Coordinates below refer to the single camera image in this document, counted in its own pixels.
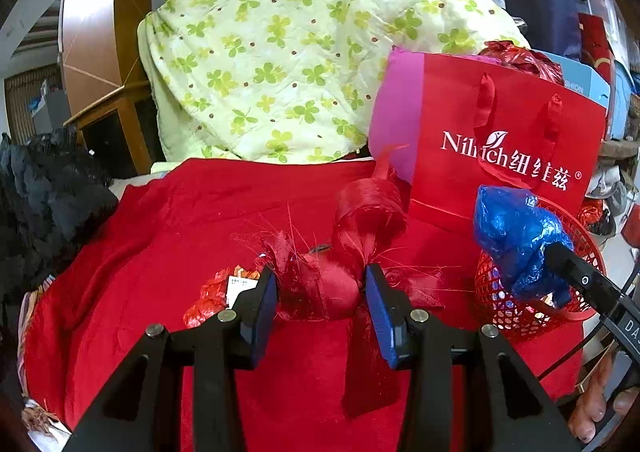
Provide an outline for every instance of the metal screw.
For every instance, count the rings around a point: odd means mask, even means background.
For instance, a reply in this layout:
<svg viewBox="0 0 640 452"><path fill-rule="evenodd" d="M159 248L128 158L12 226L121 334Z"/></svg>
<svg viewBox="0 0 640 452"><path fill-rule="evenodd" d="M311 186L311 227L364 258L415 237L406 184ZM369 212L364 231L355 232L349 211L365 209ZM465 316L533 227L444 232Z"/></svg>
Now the metal screw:
<svg viewBox="0 0 640 452"><path fill-rule="evenodd" d="M146 336L150 338L159 337L163 332L164 326L162 324L149 324L145 329Z"/></svg>
<svg viewBox="0 0 640 452"><path fill-rule="evenodd" d="M220 313L218 313L218 320L221 322L231 322L235 320L236 312L232 309L223 309Z"/></svg>
<svg viewBox="0 0 640 452"><path fill-rule="evenodd" d="M484 336L489 338L495 338L500 334L498 328L493 324L485 324L484 326L482 326L481 331Z"/></svg>
<svg viewBox="0 0 640 452"><path fill-rule="evenodd" d="M414 309L409 316L416 322L426 322L429 319L429 313L423 309Z"/></svg>

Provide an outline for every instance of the blue plastic bag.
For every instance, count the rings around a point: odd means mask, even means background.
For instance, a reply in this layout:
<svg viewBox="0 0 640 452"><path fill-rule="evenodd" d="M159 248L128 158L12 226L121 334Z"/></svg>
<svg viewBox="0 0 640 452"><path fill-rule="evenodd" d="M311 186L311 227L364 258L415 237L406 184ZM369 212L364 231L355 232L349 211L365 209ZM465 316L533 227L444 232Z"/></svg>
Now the blue plastic bag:
<svg viewBox="0 0 640 452"><path fill-rule="evenodd" d="M506 291L523 301L554 294L561 308L571 300L569 285L544 266L548 244L574 249L558 217L538 206L527 190L481 186L476 199L474 235L494 260Z"/></svg>

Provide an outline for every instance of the red velvet cloth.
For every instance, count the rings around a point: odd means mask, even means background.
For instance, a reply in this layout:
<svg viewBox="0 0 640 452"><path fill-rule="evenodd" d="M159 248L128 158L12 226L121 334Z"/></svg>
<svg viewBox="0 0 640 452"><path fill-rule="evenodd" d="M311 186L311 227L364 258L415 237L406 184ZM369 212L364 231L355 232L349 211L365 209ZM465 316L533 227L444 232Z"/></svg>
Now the red velvet cloth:
<svg viewBox="0 0 640 452"><path fill-rule="evenodd" d="M184 328L182 314L203 283L224 267L251 266L261 251L255 238L284 231L303 251L330 242L337 194L373 169L373 162L190 160L162 180L127 188L114 215L36 307L25 346L31 396L73 428L149 323ZM406 204L407 187L399 185ZM412 283L445 306L438 314L445 323L475 328L477 259L473 241L409 219L379 261L409 270ZM274 323L260 366L236 376L249 452L395 450L408 376L397 373L400 400L347 419L341 397L349 330L348 319ZM581 335L581 324L568 324L518 351L542 372ZM579 361L545 380L553 397L572 390ZM188 371L185 452L192 450L191 381Z"/></svg>

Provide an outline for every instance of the navy blue bag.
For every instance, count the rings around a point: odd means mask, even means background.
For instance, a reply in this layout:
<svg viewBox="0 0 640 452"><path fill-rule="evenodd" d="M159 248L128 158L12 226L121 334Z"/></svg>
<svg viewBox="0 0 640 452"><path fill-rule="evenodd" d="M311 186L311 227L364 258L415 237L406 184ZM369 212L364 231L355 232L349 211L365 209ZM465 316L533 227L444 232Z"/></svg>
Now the navy blue bag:
<svg viewBox="0 0 640 452"><path fill-rule="evenodd" d="M582 39L577 0L504 0L509 15L527 23L533 49L580 61Z"/></svg>

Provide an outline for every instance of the price tag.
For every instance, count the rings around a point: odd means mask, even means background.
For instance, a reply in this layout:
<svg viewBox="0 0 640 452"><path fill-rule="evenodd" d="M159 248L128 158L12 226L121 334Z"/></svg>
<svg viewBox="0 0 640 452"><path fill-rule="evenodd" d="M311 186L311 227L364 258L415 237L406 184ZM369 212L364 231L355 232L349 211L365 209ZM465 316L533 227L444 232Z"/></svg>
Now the price tag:
<svg viewBox="0 0 640 452"><path fill-rule="evenodd" d="M257 280L230 275L229 283L226 286L226 305L232 308L236 303L238 295L243 291L253 289L256 286L258 286Z"/></svg>

